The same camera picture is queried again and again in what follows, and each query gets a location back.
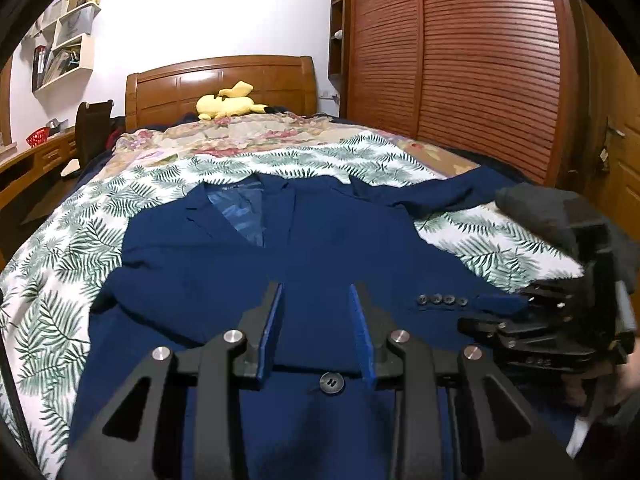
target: black button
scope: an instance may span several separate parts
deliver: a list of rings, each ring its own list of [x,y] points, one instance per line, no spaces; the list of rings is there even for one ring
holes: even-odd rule
[[[320,389],[327,395],[339,394],[344,388],[344,377],[335,372],[327,372],[320,377]]]

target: wardrobe door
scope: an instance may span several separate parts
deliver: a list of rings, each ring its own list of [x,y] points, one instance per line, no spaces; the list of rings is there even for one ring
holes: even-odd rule
[[[351,0],[348,119],[415,137],[422,17],[422,0]]]
[[[492,156],[536,182],[575,173],[568,0],[352,0],[351,16],[349,119]]]
[[[542,182],[560,95],[554,0],[424,0],[418,138]]]

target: pikachu plush toy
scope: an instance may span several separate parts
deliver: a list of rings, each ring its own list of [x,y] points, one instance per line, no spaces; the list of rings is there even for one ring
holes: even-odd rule
[[[240,81],[233,88],[224,89],[218,92],[218,96],[205,95],[196,104],[196,110],[201,121],[212,119],[222,119],[234,115],[244,115],[249,113],[263,114],[266,105],[257,105],[247,97],[254,87]]]

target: blue gripper pad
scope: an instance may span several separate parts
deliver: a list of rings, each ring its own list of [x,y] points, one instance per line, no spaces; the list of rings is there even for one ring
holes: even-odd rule
[[[377,380],[373,343],[355,285],[349,287],[349,306],[360,373],[362,373],[365,383],[373,388],[376,386]]]
[[[258,347],[258,371],[256,379],[263,384],[269,378],[271,369],[273,368],[273,358],[276,353],[276,345],[278,336],[282,328],[282,317],[284,314],[284,294],[282,284],[278,285],[276,294],[271,303],[269,318],[260,338],[260,346]]]

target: bed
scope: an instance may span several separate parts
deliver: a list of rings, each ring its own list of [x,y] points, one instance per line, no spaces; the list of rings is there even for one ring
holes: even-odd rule
[[[257,103],[290,111],[145,128],[179,123],[201,95],[238,80],[254,85]],[[213,58],[127,78],[126,121],[133,133],[118,140],[105,167],[53,212],[0,275],[0,328],[46,476],[54,478],[65,457],[90,348],[89,307],[119,265],[128,219],[141,209],[181,198],[202,181],[235,182],[255,172],[327,174],[344,182],[353,175],[368,184],[405,186],[475,167],[436,146],[312,116],[316,102],[309,57]],[[435,214],[415,227],[424,240],[509,292],[535,279],[581,272],[491,204]],[[0,413],[15,430],[3,387]]]

